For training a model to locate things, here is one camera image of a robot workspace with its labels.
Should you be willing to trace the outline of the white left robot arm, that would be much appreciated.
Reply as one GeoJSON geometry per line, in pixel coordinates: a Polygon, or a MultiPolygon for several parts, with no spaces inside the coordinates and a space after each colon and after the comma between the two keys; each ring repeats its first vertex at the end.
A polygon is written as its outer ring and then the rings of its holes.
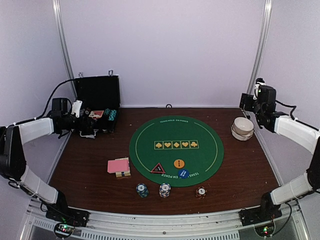
{"type": "Polygon", "coordinates": [[[84,102],[68,103],[67,98],[49,98],[46,106],[51,106],[51,110],[45,108],[37,117],[0,128],[1,176],[13,188],[38,198],[61,222],[72,218],[65,194],[43,181],[30,165],[31,158],[37,154],[26,154],[25,151],[33,142],[51,135],[61,138],[68,132],[77,131],[83,137],[95,137],[95,122],[85,113],[84,102]]]}

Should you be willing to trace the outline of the orange round button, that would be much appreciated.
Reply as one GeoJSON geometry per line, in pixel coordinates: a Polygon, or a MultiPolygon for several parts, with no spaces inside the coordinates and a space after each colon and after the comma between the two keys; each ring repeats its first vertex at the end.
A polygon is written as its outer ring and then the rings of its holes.
{"type": "Polygon", "coordinates": [[[184,166],[185,166],[185,161],[182,160],[182,159],[176,159],[174,162],[173,162],[173,165],[175,168],[177,169],[182,169],[184,166]]]}

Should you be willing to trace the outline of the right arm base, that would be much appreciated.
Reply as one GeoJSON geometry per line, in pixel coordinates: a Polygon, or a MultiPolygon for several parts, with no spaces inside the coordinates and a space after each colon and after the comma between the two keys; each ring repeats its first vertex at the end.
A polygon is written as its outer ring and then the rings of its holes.
{"type": "Polygon", "coordinates": [[[243,227],[253,225],[259,237],[271,237],[276,232],[275,219],[283,214],[280,210],[261,213],[260,207],[243,208],[239,211],[239,218],[243,227]]]}

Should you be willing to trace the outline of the brown chip stack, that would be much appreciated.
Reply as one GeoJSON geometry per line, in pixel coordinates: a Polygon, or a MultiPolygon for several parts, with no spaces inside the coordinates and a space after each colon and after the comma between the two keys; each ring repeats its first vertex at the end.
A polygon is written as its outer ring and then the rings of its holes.
{"type": "Polygon", "coordinates": [[[198,199],[204,199],[207,195],[207,190],[201,186],[195,190],[195,197],[198,199]]]}

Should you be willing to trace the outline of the blue round button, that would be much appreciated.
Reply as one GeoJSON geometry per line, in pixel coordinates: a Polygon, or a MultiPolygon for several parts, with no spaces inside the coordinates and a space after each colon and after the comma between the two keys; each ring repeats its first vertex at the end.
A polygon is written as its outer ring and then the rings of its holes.
{"type": "Polygon", "coordinates": [[[187,169],[180,169],[178,171],[178,177],[181,179],[187,179],[190,175],[190,172],[187,169]]]}

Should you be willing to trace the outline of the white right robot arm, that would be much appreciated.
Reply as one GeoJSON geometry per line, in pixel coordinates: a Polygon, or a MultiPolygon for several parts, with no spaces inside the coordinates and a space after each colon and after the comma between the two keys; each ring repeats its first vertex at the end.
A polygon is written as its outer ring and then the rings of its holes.
{"type": "Polygon", "coordinates": [[[239,104],[262,130],[263,146],[281,180],[281,186],[261,198],[256,210],[261,221],[268,220],[280,205],[320,191],[320,130],[292,112],[278,111],[276,93],[273,87],[256,83],[253,93],[242,94],[239,104]]]}

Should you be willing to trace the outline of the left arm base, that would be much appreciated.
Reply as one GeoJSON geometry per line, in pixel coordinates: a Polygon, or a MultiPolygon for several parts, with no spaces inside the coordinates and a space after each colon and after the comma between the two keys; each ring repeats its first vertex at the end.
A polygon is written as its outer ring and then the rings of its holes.
{"type": "Polygon", "coordinates": [[[56,221],[53,233],[60,239],[70,237],[77,227],[86,227],[90,213],[85,210],[69,209],[71,215],[62,214],[57,210],[47,210],[46,218],[56,221]]]}

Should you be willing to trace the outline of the red triangular dealer marker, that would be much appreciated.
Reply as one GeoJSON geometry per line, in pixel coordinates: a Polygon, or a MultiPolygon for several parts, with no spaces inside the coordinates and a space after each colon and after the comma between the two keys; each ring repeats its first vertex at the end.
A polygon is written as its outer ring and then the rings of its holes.
{"type": "Polygon", "coordinates": [[[152,174],[165,174],[165,170],[163,168],[163,166],[161,165],[161,163],[157,163],[156,166],[150,171],[150,173],[152,174]]]}

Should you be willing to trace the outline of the blue white chip stack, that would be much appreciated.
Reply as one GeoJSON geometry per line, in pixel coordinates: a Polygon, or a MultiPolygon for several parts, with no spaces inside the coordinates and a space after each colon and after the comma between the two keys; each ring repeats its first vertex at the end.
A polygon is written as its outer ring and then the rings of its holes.
{"type": "Polygon", "coordinates": [[[169,183],[162,183],[159,186],[159,196],[162,198],[167,198],[170,196],[171,185],[169,183]]]}

